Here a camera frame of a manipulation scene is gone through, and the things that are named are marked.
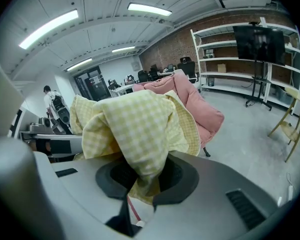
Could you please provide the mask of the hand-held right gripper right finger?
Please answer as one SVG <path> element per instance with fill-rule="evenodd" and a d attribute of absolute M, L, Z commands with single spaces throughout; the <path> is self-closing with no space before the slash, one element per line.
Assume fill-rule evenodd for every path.
<path fill-rule="evenodd" d="M 142 240 L 234 240 L 278 209 L 267 192 L 231 167 L 178 151 L 168 155 L 159 186 Z"/>

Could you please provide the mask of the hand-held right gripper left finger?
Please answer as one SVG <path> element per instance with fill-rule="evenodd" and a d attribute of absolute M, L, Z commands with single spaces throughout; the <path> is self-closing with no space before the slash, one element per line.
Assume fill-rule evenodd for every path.
<path fill-rule="evenodd" d="M 118 215 L 123 202 L 106 196 L 96 174 L 102 166 L 119 159 L 119 154 L 57 163 L 50 163 L 37 151 L 34 157 L 44 190 L 63 223 L 69 220 L 76 226 L 94 226 Z"/>

